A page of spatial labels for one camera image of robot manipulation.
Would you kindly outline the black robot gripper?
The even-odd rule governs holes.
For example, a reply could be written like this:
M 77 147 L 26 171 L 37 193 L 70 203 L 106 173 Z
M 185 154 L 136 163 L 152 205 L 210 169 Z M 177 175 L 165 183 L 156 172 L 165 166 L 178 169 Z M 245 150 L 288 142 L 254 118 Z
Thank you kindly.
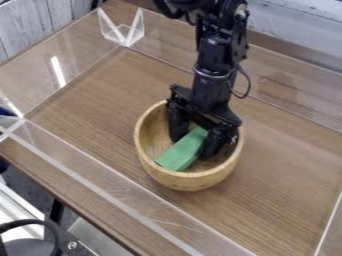
M 234 85 L 240 66 L 224 72 L 210 72 L 194 67 L 193 87 L 180 84 L 170 87 L 168 99 L 170 138 L 178 142 L 194 122 L 209 131 L 201 148 L 201 158 L 214 157 L 226 144 L 236 143 L 242 120 L 229 103 L 236 95 Z

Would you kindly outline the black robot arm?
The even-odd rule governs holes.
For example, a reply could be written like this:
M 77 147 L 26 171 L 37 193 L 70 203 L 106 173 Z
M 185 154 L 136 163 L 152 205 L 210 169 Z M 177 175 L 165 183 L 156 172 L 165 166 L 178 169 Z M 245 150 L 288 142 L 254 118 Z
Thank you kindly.
M 248 58 L 246 0 L 153 0 L 170 19 L 184 18 L 196 27 L 198 59 L 190 88 L 170 87 L 168 99 L 170 137 L 180 141 L 196 123 L 208 131 L 200 157 L 214 157 L 238 138 L 242 119 L 229 102 L 237 95 L 237 75 Z

